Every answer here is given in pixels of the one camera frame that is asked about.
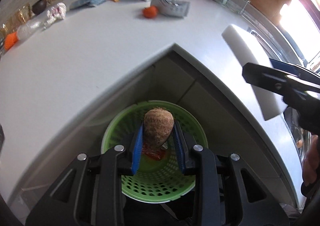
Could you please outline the person's right hand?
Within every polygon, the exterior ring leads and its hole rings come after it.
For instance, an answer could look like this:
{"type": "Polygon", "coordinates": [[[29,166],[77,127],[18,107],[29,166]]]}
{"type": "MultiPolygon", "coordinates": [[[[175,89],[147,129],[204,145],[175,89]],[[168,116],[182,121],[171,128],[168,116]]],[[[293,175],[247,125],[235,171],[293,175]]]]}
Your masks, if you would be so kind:
{"type": "Polygon", "coordinates": [[[303,161],[302,195],[310,198],[319,182],[319,136],[312,135],[311,144],[303,161]]]}

